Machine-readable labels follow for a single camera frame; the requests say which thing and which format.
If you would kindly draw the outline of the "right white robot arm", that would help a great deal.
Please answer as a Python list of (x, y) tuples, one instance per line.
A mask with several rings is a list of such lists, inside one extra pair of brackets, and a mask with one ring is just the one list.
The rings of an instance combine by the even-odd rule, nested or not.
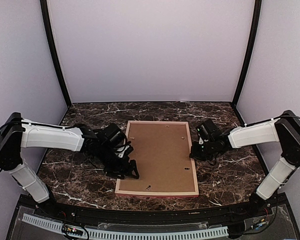
[(300, 167), (300, 117), (291, 110), (281, 115), (221, 131), (211, 119), (196, 127), (198, 140), (192, 143), (190, 158), (211, 161), (227, 151), (246, 146), (277, 142), (282, 153), (260, 185), (249, 197), (245, 213), (256, 217), (264, 210), (266, 201)]

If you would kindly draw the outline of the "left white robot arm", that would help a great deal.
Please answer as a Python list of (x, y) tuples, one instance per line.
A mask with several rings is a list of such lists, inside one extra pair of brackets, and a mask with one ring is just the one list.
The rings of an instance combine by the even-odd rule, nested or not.
[(25, 148), (84, 153), (100, 160), (108, 177), (140, 177), (136, 161), (129, 157), (134, 148), (116, 124), (101, 129), (91, 129), (84, 124), (51, 125), (25, 119), (14, 112), (0, 127), (0, 173), (8, 172), (50, 218), (57, 218), (61, 208), (49, 187), (22, 157), (21, 151)]

